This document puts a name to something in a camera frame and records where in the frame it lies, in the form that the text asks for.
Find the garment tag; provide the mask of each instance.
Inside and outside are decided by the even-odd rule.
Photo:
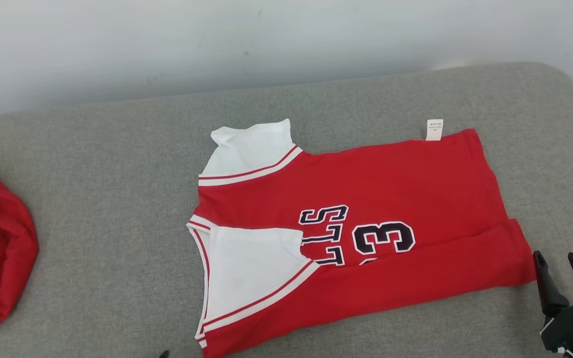
[[[441,130],[444,127],[443,119],[428,119],[428,130],[426,131],[427,141],[441,140]]]

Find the gray fabric surface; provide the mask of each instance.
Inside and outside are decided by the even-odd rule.
[[[0,115],[0,179],[29,206],[40,243],[0,325],[0,358],[199,357],[202,265],[184,224],[209,132],[284,118],[314,153],[418,138],[430,118],[445,119],[444,134],[475,127],[509,215],[573,302],[573,83],[540,64],[495,64]],[[234,356],[550,357],[540,311],[534,283],[494,288]]]

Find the red jersey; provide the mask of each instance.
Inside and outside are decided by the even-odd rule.
[[[205,268],[206,358],[534,279],[473,129],[317,155],[293,144],[288,120],[212,138],[187,224]]]

